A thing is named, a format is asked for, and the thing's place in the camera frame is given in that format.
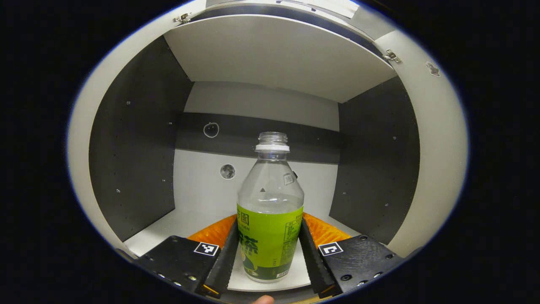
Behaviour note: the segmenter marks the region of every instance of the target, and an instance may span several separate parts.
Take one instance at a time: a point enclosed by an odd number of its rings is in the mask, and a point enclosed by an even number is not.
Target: metal hinge
[[[173,22],[180,22],[180,24],[186,24],[191,21],[191,19],[188,19],[187,17],[191,15],[191,13],[183,14],[182,16],[174,18]]]
[[[394,52],[392,52],[392,50],[388,49],[386,50],[386,53],[388,54],[388,56],[386,55],[382,55],[382,57],[388,59],[388,60],[393,60],[394,62],[396,63],[400,63],[401,62],[401,59],[399,59],[396,54],[394,54]]]

